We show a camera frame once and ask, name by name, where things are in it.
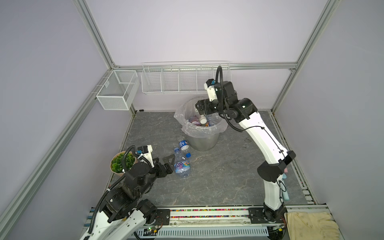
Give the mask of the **clear bottle colourful label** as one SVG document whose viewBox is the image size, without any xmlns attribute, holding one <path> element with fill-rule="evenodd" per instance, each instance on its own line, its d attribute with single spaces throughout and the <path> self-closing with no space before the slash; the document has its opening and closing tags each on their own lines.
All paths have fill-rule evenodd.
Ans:
<svg viewBox="0 0 384 240">
<path fill-rule="evenodd" d="M 191 172 L 190 162 L 179 148 L 174 149 L 175 163 L 174 170 L 182 178 L 188 177 Z"/>
</svg>

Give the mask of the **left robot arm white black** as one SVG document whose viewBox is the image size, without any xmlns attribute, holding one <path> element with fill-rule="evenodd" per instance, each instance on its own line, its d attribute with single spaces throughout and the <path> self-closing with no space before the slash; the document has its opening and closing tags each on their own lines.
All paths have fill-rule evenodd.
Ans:
<svg viewBox="0 0 384 240">
<path fill-rule="evenodd" d="M 168 162 L 152 157 L 152 146 L 130 146 L 138 162 L 103 193 L 97 203 L 91 222 L 82 240 L 126 240 L 138 238 L 137 231 L 146 226 L 149 236 L 156 236 L 163 226 L 170 223 L 170 210 L 159 210 L 150 200 L 143 199 L 156 179 L 170 175 L 173 170 Z"/>
</svg>

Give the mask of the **red drink bottle purple cap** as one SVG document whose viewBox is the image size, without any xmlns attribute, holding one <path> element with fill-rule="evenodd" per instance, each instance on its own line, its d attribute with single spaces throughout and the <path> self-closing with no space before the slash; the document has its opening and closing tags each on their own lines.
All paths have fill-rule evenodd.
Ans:
<svg viewBox="0 0 384 240">
<path fill-rule="evenodd" d="M 189 123 L 195 126 L 201 126 L 200 120 L 197 116 L 189 118 Z"/>
</svg>

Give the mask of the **small bottle dark blue cap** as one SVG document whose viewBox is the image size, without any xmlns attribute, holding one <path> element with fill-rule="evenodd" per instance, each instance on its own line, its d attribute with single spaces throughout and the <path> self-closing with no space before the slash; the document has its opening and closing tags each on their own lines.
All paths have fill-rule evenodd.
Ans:
<svg viewBox="0 0 384 240">
<path fill-rule="evenodd" d="M 188 141 L 187 140 L 182 140 L 179 142 L 179 148 L 181 150 L 181 152 L 184 154 L 184 156 L 188 159 L 191 157 L 191 153 L 190 153 L 190 145 L 188 144 Z"/>
</svg>

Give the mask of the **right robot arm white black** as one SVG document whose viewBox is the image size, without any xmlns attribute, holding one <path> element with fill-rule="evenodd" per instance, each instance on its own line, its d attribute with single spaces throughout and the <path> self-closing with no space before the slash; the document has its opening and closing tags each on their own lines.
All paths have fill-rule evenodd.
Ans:
<svg viewBox="0 0 384 240">
<path fill-rule="evenodd" d="M 224 81 L 223 68 L 218 66 L 216 76 L 204 84 L 208 98 L 195 104 L 201 119 L 218 114 L 237 132 L 246 132 L 262 151 L 264 162 L 257 168 L 263 179 L 265 199 L 261 218 L 275 223 L 284 217 L 286 207 L 283 193 L 286 191 L 283 175 L 287 166 L 296 158 L 287 150 L 264 123 L 257 107 L 248 98 L 238 99 L 232 82 Z"/>
</svg>

